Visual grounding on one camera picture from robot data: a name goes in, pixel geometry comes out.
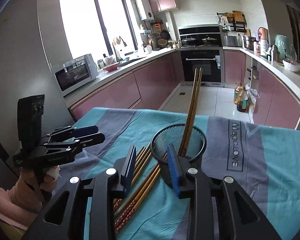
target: mesh strainer basket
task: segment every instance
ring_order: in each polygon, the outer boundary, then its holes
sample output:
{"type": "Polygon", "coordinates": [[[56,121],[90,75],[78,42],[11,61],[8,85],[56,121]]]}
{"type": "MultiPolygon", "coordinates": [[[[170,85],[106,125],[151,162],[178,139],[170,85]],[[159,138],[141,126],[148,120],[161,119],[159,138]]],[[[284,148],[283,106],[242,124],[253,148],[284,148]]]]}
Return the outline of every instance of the mesh strainer basket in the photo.
{"type": "MultiPolygon", "coordinates": [[[[151,153],[159,162],[161,176],[164,182],[170,187],[172,186],[172,183],[169,166],[167,160],[164,160],[163,158],[167,153],[168,145],[171,143],[173,143],[173,146],[178,153],[184,130],[184,124],[168,126],[157,132],[150,144],[151,153]]],[[[202,155],[206,146],[207,143],[204,133],[194,126],[191,131],[189,146],[186,153],[186,158],[189,159],[189,162],[194,168],[201,168],[202,155]]]]}

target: bowl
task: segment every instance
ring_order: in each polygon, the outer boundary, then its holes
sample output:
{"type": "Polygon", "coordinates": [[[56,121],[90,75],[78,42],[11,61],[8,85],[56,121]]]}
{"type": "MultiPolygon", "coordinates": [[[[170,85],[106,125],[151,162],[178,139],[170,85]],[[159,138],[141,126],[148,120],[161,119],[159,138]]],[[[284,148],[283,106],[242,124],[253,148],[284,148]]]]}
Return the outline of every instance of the bowl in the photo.
{"type": "Polygon", "coordinates": [[[118,69],[118,66],[119,66],[119,62],[113,63],[113,64],[111,64],[111,65],[109,65],[109,66],[106,66],[106,67],[104,67],[103,69],[104,69],[105,71],[110,72],[110,71],[114,71],[114,70],[118,69]]]}

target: blue gripper pad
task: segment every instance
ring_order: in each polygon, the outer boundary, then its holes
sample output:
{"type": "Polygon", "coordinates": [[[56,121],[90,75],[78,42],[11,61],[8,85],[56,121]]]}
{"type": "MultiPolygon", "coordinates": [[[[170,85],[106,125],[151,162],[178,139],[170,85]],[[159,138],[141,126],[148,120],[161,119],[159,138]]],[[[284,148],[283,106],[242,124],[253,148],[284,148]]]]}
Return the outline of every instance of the blue gripper pad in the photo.
{"type": "Polygon", "coordinates": [[[172,187],[177,196],[180,196],[180,164],[178,161],[178,156],[174,149],[173,144],[171,143],[167,147],[167,157],[168,157],[168,165],[170,171],[170,177],[172,182],[172,187]]]}

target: thermos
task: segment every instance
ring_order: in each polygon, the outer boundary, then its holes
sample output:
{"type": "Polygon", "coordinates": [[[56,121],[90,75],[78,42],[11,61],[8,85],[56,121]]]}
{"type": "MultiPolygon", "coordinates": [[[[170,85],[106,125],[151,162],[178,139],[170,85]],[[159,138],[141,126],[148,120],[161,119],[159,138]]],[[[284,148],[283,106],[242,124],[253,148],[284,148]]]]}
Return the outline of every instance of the thermos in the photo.
{"type": "Polygon", "coordinates": [[[269,50],[267,52],[267,59],[271,62],[281,62],[281,55],[276,45],[272,45],[271,47],[269,47],[269,50]]]}

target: cutting board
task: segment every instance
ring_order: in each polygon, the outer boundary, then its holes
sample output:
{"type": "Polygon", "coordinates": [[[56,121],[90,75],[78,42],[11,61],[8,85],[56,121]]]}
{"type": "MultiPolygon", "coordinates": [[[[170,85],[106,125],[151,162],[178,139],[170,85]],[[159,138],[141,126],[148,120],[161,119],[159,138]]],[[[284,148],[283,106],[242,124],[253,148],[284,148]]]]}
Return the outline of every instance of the cutting board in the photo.
{"type": "Polygon", "coordinates": [[[232,11],[235,22],[245,22],[241,11],[232,11]]]}

